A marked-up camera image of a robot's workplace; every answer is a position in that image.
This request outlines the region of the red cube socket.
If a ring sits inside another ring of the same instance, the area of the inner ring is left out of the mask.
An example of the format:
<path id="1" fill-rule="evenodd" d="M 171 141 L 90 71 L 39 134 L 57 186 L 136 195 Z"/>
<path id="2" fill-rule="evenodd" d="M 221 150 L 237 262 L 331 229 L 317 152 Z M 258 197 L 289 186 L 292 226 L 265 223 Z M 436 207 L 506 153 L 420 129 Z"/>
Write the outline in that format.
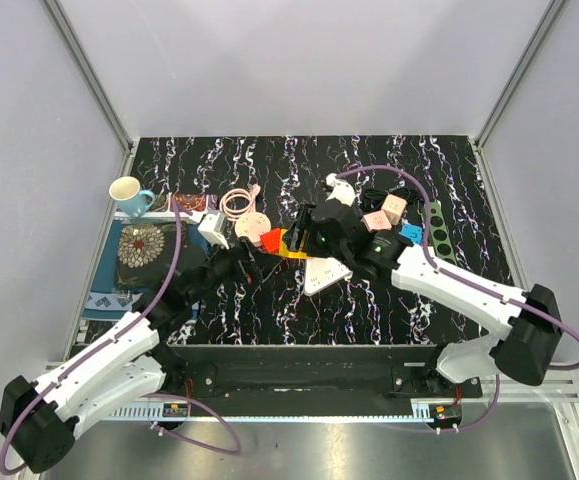
<path id="1" fill-rule="evenodd" d="M 283 241 L 283 235 L 285 232 L 285 229 L 275 228 L 260 236 L 262 247 L 266 253 L 278 256 L 282 254 L 283 249 L 285 248 Z"/>

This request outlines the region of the yellow cube socket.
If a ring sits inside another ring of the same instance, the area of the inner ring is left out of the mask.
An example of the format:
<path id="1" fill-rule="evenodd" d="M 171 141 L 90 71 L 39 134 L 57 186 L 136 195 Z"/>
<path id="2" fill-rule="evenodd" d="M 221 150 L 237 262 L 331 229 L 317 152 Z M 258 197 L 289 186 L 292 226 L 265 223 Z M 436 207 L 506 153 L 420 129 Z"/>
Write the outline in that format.
<path id="1" fill-rule="evenodd" d="M 281 228 L 280 229 L 280 240 L 279 240 L 279 247 L 277 255 L 286 258 L 286 259 L 294 259 L 294 260 L 308 260 L 310 256 L 307 255 L 303 251 L 290 251 L 287 244 L 283 240 L 283 235 L 287 232 L 287 229 Z"/>

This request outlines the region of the round pink power strip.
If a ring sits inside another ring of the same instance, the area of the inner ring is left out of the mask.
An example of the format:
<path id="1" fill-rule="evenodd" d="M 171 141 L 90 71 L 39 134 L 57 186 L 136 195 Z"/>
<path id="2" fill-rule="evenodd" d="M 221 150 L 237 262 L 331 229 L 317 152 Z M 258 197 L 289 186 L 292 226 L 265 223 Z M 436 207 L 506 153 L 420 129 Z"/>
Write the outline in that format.
<path id="1" fill-rule="evenodd" d="M 271 231 L 271 222 L 263 213 L 247 212 L 236 220 L 234 230 L 238 239 L 245 238 L 260 247 L 262 236 Z"/>

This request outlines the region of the white triangular power strip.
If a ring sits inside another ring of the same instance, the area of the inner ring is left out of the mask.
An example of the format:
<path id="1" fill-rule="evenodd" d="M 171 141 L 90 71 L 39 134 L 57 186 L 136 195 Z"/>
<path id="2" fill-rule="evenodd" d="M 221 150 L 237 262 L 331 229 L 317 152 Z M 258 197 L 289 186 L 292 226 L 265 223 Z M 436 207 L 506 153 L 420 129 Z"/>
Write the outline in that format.
<path id="1" fill-rule="evenodd" d="M 305 262 L 304 294 L 313 296 L 341 280 L 352 277 L 352 271 L 339 260 L 310 258 Z"/>

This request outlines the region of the pink cube socket front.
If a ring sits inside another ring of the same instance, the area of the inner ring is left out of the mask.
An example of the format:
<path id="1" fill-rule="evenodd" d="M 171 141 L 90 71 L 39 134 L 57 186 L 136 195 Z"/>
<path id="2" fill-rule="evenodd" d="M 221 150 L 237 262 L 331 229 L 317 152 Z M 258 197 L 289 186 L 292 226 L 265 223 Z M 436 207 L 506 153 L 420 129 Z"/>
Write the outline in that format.
<path id="1" fill-rule="evenodd" d="M 364 214 L 361 221 L 370 233 L 389 231 L 393 228 L 393 224 L 382 210 Z"/>

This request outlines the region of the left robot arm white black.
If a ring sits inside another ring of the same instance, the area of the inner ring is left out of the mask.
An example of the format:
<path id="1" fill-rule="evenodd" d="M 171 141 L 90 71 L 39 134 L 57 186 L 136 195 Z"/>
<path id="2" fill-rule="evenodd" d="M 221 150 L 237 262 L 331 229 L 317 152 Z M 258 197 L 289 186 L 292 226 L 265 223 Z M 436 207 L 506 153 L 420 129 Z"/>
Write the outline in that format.
<path id="1" fill-rule="evenodd" d="M 162 283 L 70 360 L 4 387 L 0 405 L 0 473 L 42 473 L 60 462 L 87 430 L 124 404 L 143 396 L 177 394 L 184 386 L 183 360 L 167 340 L 191 307 L 227 281 L 260 277 L 268 253 L 241 239 L 194 264 L 179 263 L 181 247 Z"/>

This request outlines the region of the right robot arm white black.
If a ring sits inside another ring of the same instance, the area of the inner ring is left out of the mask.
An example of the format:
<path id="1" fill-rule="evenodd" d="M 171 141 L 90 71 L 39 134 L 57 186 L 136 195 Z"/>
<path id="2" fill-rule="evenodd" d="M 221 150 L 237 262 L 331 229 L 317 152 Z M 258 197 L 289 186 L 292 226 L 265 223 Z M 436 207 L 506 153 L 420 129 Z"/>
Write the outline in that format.
<path id="1" fill-rule="evenodd" d="M 292 252 L 334 258 L 362 279 L 426 297 L 485 329 L 483 337 L 438 347 L 422 374 L 432 395 L 445 396 L 483 375 L 543 383 L 562 337 L 548 288 L 535 285 L 526 292 L 482 278 L 433 257 L 385 215 L 362 215 L 338 200 L 302 205 L 283 239 Z"/>

